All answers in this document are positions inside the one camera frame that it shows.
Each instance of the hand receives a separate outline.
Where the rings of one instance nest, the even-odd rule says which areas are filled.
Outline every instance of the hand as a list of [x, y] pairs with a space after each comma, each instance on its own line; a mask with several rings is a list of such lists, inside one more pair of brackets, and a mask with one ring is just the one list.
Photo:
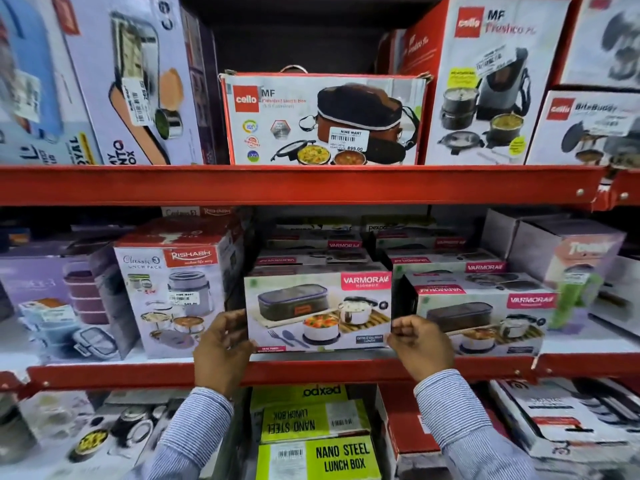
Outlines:
[[247, 338], [245, 310], [219, 313], [193, 351], [196, 386], [230, 400], [255, 352], [255, 343]]
[[387, 343], [418, 382], [454, 367], [451, 340], [435, 323], [418, 315], [393, 320]]

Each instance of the fork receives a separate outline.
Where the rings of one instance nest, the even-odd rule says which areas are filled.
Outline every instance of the fork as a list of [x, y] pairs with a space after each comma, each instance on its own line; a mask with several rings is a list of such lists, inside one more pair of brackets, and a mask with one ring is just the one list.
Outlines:
[[288, 342], [285, 339], [283, 339], [281, 336], [279, 336], [275, 330], [269, 330], [269, 335], [272, 336], [274, 339], [282, 340], [289, 347], [294, 347], [294, 345], [291, 342]]

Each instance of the striped shirt sleeve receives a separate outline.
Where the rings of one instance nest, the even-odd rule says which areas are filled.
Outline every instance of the striped shirt sleeve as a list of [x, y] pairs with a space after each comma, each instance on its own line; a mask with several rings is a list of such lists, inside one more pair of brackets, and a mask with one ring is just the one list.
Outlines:
[[196, 387], [180, 406], [156, 452], [123, 480], [196, 480], [222, 443], [233, 406], [219, 393]]
[[538, 480], [529, 456], [492, 426], [484, 407], [453, 369], [413, 391], [422, 419], [457, 480]]

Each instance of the barcode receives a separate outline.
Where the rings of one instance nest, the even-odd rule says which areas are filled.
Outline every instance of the barcode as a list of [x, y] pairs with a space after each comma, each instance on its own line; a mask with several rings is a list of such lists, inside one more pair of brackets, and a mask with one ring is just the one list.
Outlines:
[[352, 425], [353, 424], [353, 419], [351, 418], [347, 418], [347, 419], [332, 419], [331, 421], [331, 426], [332, 428], [335, 426], [348, 426], [348, 425]]
[[331, 139], [337, 139], [337, 140], [340, 140], [340, 141], [350, 141], [350, 142], [356, 141], [356, 137], [355, 136], [342, 136], [342, 135], [338, 135], [338, 134], [332, 134], [331, 135]]
[[131, 98], [133, 100], [133, 110], [136, 112], [136, 121], [139, 123], [145, 122], [145, 113], [142, 111], [142, 104], [140, 104], [140, 96], [138, 93], [131, 92]]
[[279, 460], [286, 460], [288, 458], [300, 458], [301, 456], [302, 450], [300, 449], [278, 451]]

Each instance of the human hand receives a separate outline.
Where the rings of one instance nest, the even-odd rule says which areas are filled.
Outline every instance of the human hand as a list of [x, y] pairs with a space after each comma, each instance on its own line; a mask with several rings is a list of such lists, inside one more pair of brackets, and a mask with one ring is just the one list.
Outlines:
[[437, 372], [453, 369], [451, 340], [435, 323], [418, 315], [393, 320], [387, 343], [418, 382]]
[[196, 386], [231, 399], [254, 352], [255, 343], [247, 336], [246, 311], [219, 313], [193, 351]]

